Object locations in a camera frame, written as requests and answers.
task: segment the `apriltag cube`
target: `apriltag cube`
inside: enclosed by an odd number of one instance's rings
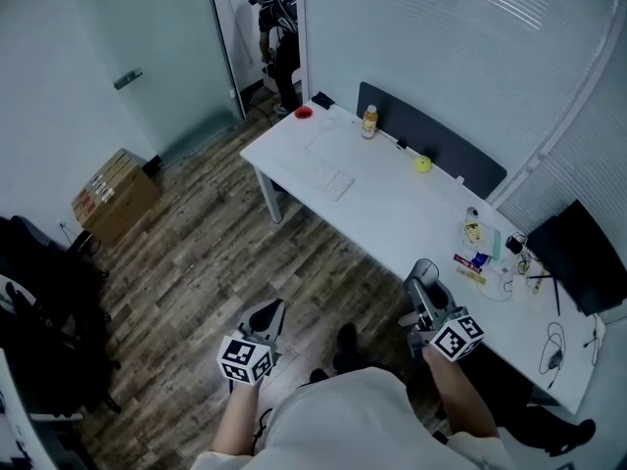
[[[484,336],[474,319],[467,315],[446,322],[431,345],[449,361],[455,362],[472,352]]]
[[[222,340],[217,363],[226,379],[247,385],[257,385],[274,366],[270,347],[228,336]]]

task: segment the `person in white shirt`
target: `person in white shirt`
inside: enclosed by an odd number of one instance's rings
[[[431,346],[422,351],[453,432],[444,445],[415,417],[405,385],[360,352],[352,324],[342,328],[338,345],[339,375],[312,373],[315,383],[274,410],[265,447],[256,455],[259,385],[236,384],[212,450],[192,470],[514,468],[490,410],[456,363]]]

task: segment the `black monitor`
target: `black monitor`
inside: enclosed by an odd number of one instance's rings
[[[530,233],[527,247],[586,315],[627,299],[627,270],[579,201]]]

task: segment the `white shirt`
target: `white shirt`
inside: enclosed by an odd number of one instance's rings
[[[476,470],[514,468],[497,438],[446,446],[416,419],[393,374],[368,368],[298,389],[268,424],[256,456],[201,454],[192,470]]]

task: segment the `door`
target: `door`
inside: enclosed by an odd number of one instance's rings
[[[242,119],[213,0],[75,0],[108,76],[173,160]]]

